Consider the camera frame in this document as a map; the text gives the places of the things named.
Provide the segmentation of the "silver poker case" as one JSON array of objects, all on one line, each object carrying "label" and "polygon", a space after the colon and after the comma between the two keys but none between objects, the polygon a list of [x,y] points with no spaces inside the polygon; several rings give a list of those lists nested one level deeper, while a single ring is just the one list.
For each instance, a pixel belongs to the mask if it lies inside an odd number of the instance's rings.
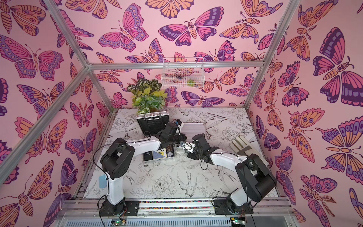
[{"label": "silver poker case", "polygon": [[193,144],[193,137],[198,134],[205,134],[206,128],[204,123],[184,123],[184,126],[181,129],[181,133],[185,134],[186,140],[181,143],[181,146],[185,142],[189,142]]},{"label": "silver poker case", "polygon": [[145,163],[172,160],[175,157],[173,144],[164,142],[161,137],[163,130],[169,123],[169,113],[161,111],[156,113],[138,114],[136,120],[147,140],[159,141],[160,146],[156,149],[154,142],[152,150],[143,153],[143,161]]}]

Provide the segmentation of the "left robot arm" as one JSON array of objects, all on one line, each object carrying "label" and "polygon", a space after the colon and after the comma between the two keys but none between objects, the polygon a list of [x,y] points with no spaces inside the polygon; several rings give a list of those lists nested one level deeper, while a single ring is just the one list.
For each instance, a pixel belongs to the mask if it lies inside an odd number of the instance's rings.
[{"label": "left robot arm", "polygon": [[129,170],[134,156],[150,152],[158,153],[168,147],[173,147],[187,137],[181,133],[183,123],[181,121],[169,122],[160,132],[149,136],[147,139],[126,141],[123,138],[116,139],[101,158],[101,169],[107,179],[107,196],[102,204],[102,210],[113,216],[126,212],[125,196],[123,193],[123,178]]}]

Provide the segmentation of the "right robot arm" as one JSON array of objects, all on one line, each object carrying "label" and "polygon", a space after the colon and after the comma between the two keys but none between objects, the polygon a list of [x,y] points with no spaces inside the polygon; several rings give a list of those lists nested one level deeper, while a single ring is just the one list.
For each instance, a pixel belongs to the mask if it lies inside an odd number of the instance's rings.
[{"label": "right robot arm", "polygon": [[226,207],[231,213],[253,213],[251,202],[259,203],[277,185],[277,180],[268,168],[267,161],[244,137],[236,137],[232,142],[234,153],[209,145],[205,134],[192,138],[193,150],[188,157],[210,165],[223,167],[235,172],[241,187],[226,198]]}]

